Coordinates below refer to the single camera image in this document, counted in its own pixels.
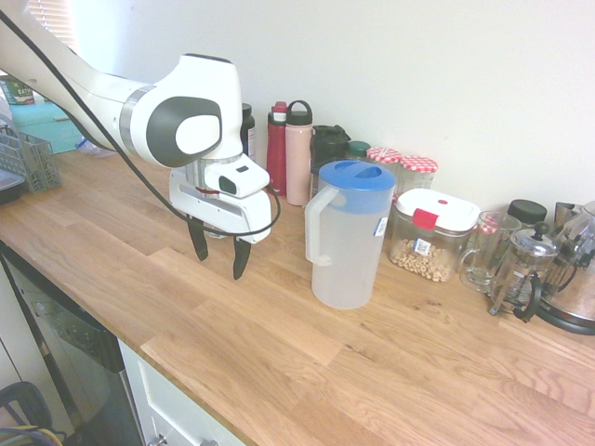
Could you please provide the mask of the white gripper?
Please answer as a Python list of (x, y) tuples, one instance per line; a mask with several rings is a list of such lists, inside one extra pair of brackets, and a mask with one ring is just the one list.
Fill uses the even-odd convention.
[(179, 168), (170, 172), (169, 199), (177, 210), (189, 215), (188, 229), (200, 261), (208, 257), (203, 222), (227, 233), (255, 232), (241, 239), (233, 239), (232, 274), (235, 280), (240, 279), (245, 272), (252, 244), (264, 240), (271, 233), (270, 229), (265, 229), (271, 224), (271, 201), (264, 190), (245, 198), (224, 193), (202, 193), (186, 179), (185, 171)]

